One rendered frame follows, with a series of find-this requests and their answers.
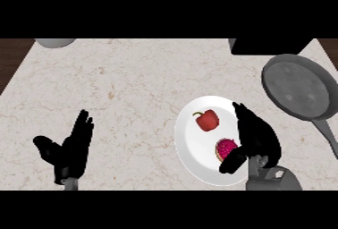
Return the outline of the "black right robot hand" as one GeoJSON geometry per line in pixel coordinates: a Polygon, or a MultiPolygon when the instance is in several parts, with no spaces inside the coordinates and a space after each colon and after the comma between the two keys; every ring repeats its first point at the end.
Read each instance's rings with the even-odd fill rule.
{"type": "Polygon", "coordinates": [[[222,159],[218,171],[233,174],[246,159],[261,156],[262,169],[272,168],[281,157],[281,146],[268,123],[255,115],[243,104],[231,103],[237,118],[240,147],[230,151],[222,159]]]}

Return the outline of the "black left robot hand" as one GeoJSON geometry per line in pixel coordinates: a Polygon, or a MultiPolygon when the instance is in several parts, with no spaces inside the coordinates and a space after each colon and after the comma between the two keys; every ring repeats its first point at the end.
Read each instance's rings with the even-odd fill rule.
{"type": "Polygon", "coordinates": [[[81,110],[70,134],[61,144],[44,136],[32,138],[41,159],[54,167],[54,184],[57,185],[64,185],[67,179],[79,179],[84,174],[92,130],[92,117],[85,110],[81,110]]]}

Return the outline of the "white round plate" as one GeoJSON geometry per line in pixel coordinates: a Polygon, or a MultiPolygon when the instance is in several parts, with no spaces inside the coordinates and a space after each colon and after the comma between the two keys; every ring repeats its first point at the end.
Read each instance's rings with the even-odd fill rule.
{"type": "Polygon", "coordinates": [[[205,183],[215,186],[231,186],[247,176],[247,162],[233,174],[218,172],[219,161],[215,146],[219,140],[233,140],[240,145],[237,119],[231,101],[218,96],[196,98],[181,109],[174,126],[174,145],[181,163],[190,174],[205,183]],[[218,117],[218,127],[203,131],[196,124],[194,112],[210,109],[218,117]]]}

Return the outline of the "grey frying pan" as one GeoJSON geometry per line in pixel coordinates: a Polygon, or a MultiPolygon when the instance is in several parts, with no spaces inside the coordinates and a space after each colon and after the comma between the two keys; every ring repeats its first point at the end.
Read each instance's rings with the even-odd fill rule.
{"type": "Polygon", "coordinates": [[[261,85],[275,107],[314,124],[338,159],[338,140],[327,124],[338,114],[338,82],[329,72],[301,55],[275,55],[262,67],[261,85]]]}

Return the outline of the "red bell pepper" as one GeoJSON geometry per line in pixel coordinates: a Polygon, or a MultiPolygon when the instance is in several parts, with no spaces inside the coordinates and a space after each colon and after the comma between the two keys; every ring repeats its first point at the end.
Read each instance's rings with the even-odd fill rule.
{"type": "Polygon", "coordinates": [[[194,112],[193,115],[197,115],[194,121],[203,131],[212,131],[218,127],[218,116],[210,109],[205,112],[194,112]]]}

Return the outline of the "black appliance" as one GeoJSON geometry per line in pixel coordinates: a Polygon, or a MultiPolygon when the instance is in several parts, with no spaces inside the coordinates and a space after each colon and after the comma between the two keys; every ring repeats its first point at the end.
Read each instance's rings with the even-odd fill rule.
{"type": "Polygon", "coordinates": [[[296,55],[311,38],[230,38],[233,55],[296,55]]]}

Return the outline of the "grey round bowl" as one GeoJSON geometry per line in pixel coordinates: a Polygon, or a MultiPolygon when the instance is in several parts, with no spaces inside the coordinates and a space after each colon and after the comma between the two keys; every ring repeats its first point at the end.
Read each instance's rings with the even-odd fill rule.
{"type": "Polygon", "coordinates": [[[36,38],[36,43],[45,48],[60,48],[69,45],[75,39],[73,38],[36,38]]]}

